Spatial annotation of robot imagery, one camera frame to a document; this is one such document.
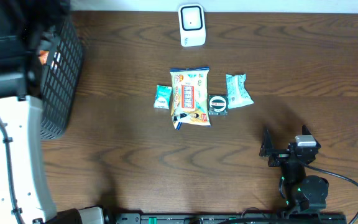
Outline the orange snack packet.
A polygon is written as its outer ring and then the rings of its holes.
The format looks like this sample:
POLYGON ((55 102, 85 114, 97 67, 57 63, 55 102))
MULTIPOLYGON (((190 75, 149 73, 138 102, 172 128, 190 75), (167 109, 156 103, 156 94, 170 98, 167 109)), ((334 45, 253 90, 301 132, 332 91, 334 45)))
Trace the orange snack packet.
POLYGON ((39 60, 42 65, 45 65, 47 63, 49 51, 47 50, 41 50, 39 52, 39 60))

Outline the black round-logo snack packet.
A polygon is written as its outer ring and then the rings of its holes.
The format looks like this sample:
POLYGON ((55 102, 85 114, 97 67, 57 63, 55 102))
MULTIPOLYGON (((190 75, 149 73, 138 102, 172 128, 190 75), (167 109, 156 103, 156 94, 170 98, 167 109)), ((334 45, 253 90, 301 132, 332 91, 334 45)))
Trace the black round-logo snack packet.
POLYGON ((225 116, 228 114, 228 103, 226 95, 209 95, 208 114, 225 116))

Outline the yellow snack bag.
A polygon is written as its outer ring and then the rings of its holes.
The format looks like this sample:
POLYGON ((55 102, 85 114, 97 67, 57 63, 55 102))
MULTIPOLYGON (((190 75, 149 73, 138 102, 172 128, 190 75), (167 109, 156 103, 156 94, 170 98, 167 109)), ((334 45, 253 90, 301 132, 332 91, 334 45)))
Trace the yellow snack bag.
POLYGON ((173 126, 179 130, 182 124, 211 126, 208 114, 209 67, 172 68, 173 126))

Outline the light green snack packet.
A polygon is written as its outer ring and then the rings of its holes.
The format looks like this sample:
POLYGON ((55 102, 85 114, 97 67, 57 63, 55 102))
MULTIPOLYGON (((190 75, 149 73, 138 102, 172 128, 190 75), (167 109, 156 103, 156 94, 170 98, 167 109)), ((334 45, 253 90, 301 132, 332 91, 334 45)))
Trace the light green snack packet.
POLYGON ((253 99, 245 89, 246 74, 226 74, 228 108, 234 109, 254 104, 253 99))

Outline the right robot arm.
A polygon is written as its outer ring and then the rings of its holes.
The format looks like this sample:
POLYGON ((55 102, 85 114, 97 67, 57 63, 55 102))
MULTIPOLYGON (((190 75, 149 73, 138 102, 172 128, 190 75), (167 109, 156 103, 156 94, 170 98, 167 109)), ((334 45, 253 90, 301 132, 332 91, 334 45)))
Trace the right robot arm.
POLYGON ((268 166, 280 168, 282 177, 278 188, 287 201, 287 207, 279 212, 279 217, 318 216, 326 208, 328 181, 317 175, 306 175, 305 171, 305 167, 316 159, 320 148, 320 143, 305 125, 302 133, 285 149, 276 149, 268 129, 264 129, 259 156, 268 157, 268 166))

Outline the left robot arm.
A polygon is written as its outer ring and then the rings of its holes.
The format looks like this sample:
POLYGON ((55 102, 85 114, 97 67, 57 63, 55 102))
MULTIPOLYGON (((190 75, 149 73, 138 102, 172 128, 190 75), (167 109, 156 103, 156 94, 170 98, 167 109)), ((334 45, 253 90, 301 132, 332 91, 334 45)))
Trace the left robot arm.
POLYGON ((0 1, 0 223, 108 223, 103 207, 59 212, 42 140, 66 130, 83 63, 69 1, 0 1))

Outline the green tissue packet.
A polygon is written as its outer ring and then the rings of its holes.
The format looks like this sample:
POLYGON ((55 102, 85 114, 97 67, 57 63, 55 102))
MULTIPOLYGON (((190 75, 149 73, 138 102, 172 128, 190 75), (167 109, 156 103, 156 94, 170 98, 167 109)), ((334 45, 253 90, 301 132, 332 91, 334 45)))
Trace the green tissue packet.
POLYGON ((169 109, 170 97, 172 94, 171 86, 157 85, 154 108, 169 109))

